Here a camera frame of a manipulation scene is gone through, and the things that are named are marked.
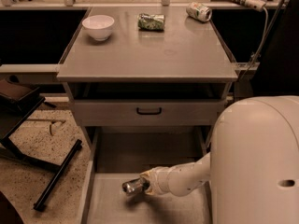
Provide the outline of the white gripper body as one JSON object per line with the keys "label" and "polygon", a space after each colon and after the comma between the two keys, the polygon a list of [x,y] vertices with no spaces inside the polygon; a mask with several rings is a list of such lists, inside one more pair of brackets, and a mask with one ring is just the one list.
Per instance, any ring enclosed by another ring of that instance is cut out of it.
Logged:
{"label": "white gripper body", "polygon": [[152,169],[154,177],[149,180],[149,186],[155,191],[154,195],[164,195],[170,191],[168,187],[168,167],[156,167]]}

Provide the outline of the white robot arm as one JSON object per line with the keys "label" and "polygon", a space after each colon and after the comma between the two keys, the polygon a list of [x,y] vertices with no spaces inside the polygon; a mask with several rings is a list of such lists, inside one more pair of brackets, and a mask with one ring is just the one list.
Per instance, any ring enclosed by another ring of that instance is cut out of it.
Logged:
{"label": "white robot arm", "polygon": [[253,97],[219,116],[197,162],[142,174],[148,195],[211,184],[213,224],[299,224],[299,97]]}

